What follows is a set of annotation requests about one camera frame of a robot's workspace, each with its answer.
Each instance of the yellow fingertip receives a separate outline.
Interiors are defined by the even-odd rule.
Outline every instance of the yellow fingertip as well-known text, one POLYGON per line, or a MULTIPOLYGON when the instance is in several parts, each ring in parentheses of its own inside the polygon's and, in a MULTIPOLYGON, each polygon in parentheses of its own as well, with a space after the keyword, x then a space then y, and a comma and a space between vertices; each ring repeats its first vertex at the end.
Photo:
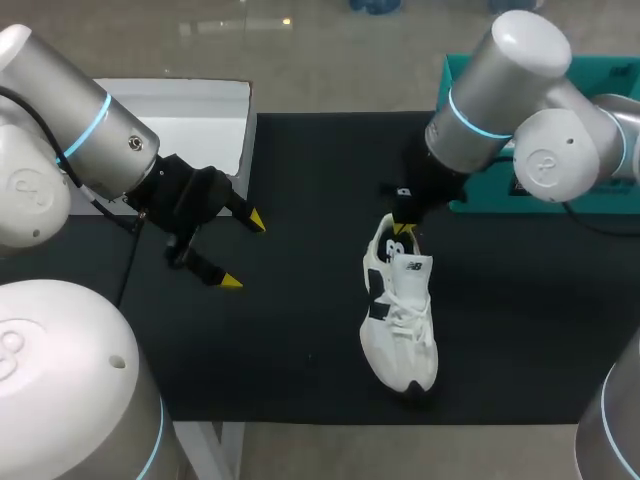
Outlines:
POLYGON ((410 232, 415 226, 415 223, 394 223, 393 233, 394 235, 399 235, 403 232, 410 232))
POLYGON ((236 280, 232 275, 225 273, 220 286, 227 288, 242 288, 242 283, 236 280))
POLYGON ((256 225, 258 225, 263 232, 267 231, 266 227, 264 226, 264 223, 262 222, 262 219, 260 218, 260 215, 258 215, 258 211, 255 208, 251 212, 251 216, 249 217, 249 219, 256 225))

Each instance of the teal box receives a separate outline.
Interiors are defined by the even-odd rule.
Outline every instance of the teal box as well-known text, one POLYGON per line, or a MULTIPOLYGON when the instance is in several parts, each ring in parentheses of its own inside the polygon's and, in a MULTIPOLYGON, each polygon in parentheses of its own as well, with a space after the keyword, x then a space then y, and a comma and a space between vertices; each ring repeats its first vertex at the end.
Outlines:
MULTIPOLYGON (((466 54, 446 56, 437 110, 447 102, 451 85, 460 77, 470 58, 466 54)), ((577 55, 567 77, 587 98, 615 93, 640 100, 640 57, 577 55)), ((513 143, 509 142, 499 157, 512 156, 513 143)), ((465 192, 466 202, 449 204, 454 212, 564 213, 561 205, 543 202, 523 190, 509 161, 496 162, 484 172, 472 175, 465 185, 465 192)), ((571 206, 580 213, 640 214, 640 187, 631 180, 612 180, 573 200, 571 206)))

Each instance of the blue led ring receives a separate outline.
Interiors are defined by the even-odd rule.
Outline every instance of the blue led ring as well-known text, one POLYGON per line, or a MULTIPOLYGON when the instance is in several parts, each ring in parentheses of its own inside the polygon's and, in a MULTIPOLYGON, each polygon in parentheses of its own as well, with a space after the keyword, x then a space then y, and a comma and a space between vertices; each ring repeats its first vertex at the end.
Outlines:
POLYGON ((160 442, 162 440, 162 431, 164 430, 164 404, 162 403, 162 397, 160 397, 160 429, 158 430, 158 438, 156 438, 156 444, 153 447, 153 451, 151 455, 149 455, 149 460, 145 464, 144 468, 140 472, 140 475, 136 477, 136 480, 142 480, 144 476, 147 474, 151 465, 153 464, 153 460, 156 458, 158 454, 158 449, 160 448, 160 442))
POLYGON ((611 372, 613 372, 614 367, 615 365, 611 367, 611 370, 609 370, 609 373, 607 374, 607 378, 605 378, 604 380, 604 385, 602 385, 602 395, 600 395, 600 413, 602 414, 602 425, 604 426, 604 432, 607 435, 607 440, 609 440, 611 449, 613 450, 613 453, 616 454, 616 457, 618 457, 618 460, 620 460, 620 463, 622 464, 624 469, 634 480, 640 480, 640 476, 638 476, 638 474, 633 470, 631 465, 629 465, 629 462, 627 462, 627 460, 624 458, 624 456, 622 455, 622 452, 618 448, 618 445, 613 439, 613 435, 611 434, 611 429, 609 428, 609 422, 607 421, 607 414, 605 413, 605 409, 604 409, 604 392, 607 389, 607 382, 609 381, 609 376, 611 375, 611 372))
MULTIPOLYGON (((104 99, 102 108, 96 115, 96 118, 94 118, 93 122, 91 122, 91 125, 89 125, 87 129, 84 132, 82 132, 82 135, 80 135, 78 139, 75 142, 73 142, 73 145, 67 148, 67 150, 64 152, 65 157, 69 158, 71 155, 73 155, 73 152, 75 152, 78 148, 80 148, 80 146, 84 143, 84 141, 87 138, 89 138, 89 135, 93 133, 93 131, 98 126, 98 124, 102 121, 102 119, 107 114, 107 110, 109 110, 109 105, 111 105, 111 95, 107 93, 107 98, 104 99)), ((59 158, 56 158, 56 163, 60 163, 59 158)))
POLYGON ((478 135, 482 135, 483 137, 491 138, 493 140, 509 140, 513 135, 499 135, 497 133, 487 132, 486 130, 482 130, 481 128, 476 127, 473 123, 471 123, 467 117, 465 117, 460 110, 458 110, 453 103, 453 97, 451 96, 451 90, 449 90, 449 105, 451 105, 451 110, 469 130, 477 133, 478 135))

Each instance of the white box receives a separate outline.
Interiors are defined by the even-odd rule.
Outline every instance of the white box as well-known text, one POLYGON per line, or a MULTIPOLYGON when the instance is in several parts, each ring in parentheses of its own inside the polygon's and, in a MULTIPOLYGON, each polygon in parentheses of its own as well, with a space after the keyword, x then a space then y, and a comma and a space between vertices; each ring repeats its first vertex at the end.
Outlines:
MULTIPOLYGON (((249 82, 150 78, 96 82, 160 137, 161 156, 175 153, 194 168, 213 165, 246 198, 256 130, 249 82)), ((72 215, 100 215, 75 188, 71 194, 72 215)), ((122 199, 99 200, 115 214, 136 213, 122 199)))

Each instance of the shoe tongue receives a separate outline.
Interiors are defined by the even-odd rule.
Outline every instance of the shoe tongue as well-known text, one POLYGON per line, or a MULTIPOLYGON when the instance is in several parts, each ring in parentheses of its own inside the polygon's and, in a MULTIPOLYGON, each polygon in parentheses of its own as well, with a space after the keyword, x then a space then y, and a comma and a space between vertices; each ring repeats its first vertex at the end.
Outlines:
POLYGON ((421 310, 427 304, 427 285, 433 257, 396 254, 391 261, 391 276, 396 296, 411 307, 421 310))

